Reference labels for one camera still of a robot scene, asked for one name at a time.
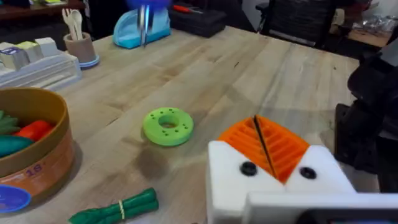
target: black box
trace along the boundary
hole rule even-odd
[[[170,26],[201,37],[211,37],[225,28],[226,14],[216,10],[206,10],[203,14],[169,10]]]

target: orange 3d printed part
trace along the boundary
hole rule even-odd
[[[288,129],[259,115],[234,124],[218,140],[227,142],[283,184],[310,146]]]

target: wooden bowl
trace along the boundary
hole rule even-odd
[[[39,88],[0,90],[0,110],[23,127],[42,119],[53,130],[29,147],[0,158],[0,183],[28,191],[38,201],[60,189],[73,164],[73,140],[67,104],[58,94]]]

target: green donut-shaped part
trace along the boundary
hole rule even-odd
[[[144,118],[144,133],[161,146],[178,146],[190,139],[193,120],[178,108],[159,108]]]

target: wooden table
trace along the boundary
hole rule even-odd
[[[84,9],[85,5],[79,0],[69,0],[68,4],[57,6],[42,6],[38,4],[31,5],[29,8],[15,7],[4,4],[0,6],[0,21],[18,19],[22,17],[31,17],[44,14],[61,13],[63,8]]]
[[[385,47],[391,38],[392,33],[371,34],[362,30],[354,29],[348,34],[348,38],[376,47]]]
[[[227,27],[210,39],[173,30],[146,48],[97,40],[100,64],[60,93],[78,152],[71,181],[46,203],[1,223],[66,223],[75,212],[108,206],[154,187],[160,210],[127,223],[203,223],[206,150],[232,124],[261,114],[310,144],[333,149],[334,109],[350,103],[356,60]],[[195,120],[178,147],[141,133],[143,117],[162,106]]]

